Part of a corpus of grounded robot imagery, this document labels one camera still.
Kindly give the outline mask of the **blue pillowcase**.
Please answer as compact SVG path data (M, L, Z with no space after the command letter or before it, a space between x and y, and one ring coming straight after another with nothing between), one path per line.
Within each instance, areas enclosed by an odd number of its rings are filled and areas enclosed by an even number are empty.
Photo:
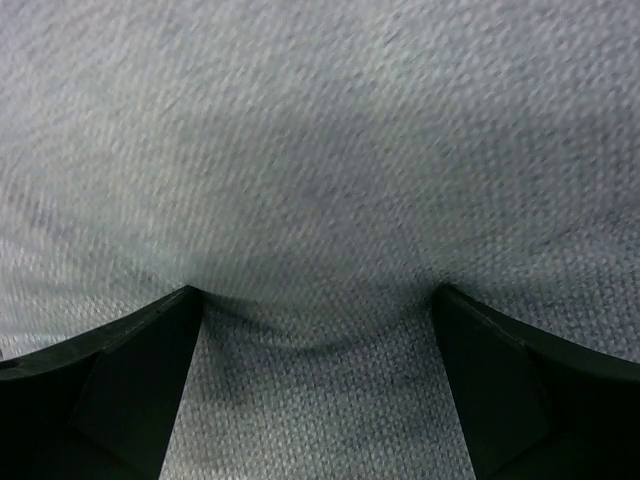
M442 283L639 358L635 1L5 1L1 352L183 285L166 479L469 479Z

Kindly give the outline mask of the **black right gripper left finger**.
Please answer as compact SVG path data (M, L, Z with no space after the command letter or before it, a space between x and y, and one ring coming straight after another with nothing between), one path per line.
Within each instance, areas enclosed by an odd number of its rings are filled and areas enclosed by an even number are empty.
M159 478L202 315L184 287L2 361L2 478Z

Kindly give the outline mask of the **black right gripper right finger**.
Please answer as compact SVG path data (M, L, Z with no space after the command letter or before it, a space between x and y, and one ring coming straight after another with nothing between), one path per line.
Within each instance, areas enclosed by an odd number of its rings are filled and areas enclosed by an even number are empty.
M433 294L432 320L476 478L638 478L638 364L449 285Z

